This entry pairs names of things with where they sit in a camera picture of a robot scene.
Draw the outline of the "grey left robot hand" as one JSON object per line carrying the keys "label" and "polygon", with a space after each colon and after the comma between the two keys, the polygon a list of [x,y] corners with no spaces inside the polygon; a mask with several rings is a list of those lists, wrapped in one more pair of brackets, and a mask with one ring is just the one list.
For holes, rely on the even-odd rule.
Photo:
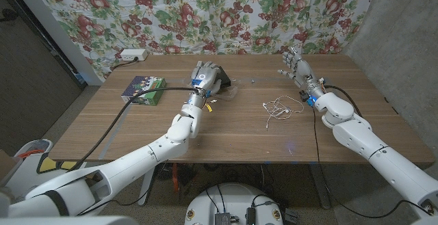
{"label": "grey left robot hand", "polygon": [[206,63],[198,61],[191,74],[191,86],[201,88],[207,92],[207,96],[215,95],[219,89],[222,80],[217,79],[221,73],[219,65],[208,61]]}

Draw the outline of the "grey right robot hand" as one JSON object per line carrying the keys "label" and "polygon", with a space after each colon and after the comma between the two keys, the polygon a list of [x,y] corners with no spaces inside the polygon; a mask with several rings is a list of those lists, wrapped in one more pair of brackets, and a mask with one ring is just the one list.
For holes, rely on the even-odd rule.
{"label": "grey right robot hand", "polygon": [[277,70],[278,73],[292,79],[297,87],[309,96],[319,98],[324,94],[322,86],[310,65],[294,47],[288,47],[288,51],[283,53],[283,63],[290,70]]}

